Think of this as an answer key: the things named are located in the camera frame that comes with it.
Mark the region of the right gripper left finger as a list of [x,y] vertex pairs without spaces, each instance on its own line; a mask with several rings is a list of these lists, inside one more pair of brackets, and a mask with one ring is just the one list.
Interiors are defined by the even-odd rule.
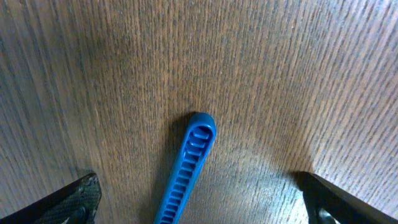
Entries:
[[94,172],[1,219],[1,223],[94,223],[101,200]]

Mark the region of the blue disposable razor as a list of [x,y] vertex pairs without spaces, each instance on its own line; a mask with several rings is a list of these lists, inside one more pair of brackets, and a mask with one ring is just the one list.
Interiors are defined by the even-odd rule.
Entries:
[[208,113],[195,113],[189,120],[155,224],[177,223],[216,137],[216,124]]

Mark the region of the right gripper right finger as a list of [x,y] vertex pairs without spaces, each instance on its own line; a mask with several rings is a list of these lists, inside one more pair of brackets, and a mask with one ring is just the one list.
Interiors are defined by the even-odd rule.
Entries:
[[297,172],[309,223],[387,223],[397,219],[386,215],[319,175]]

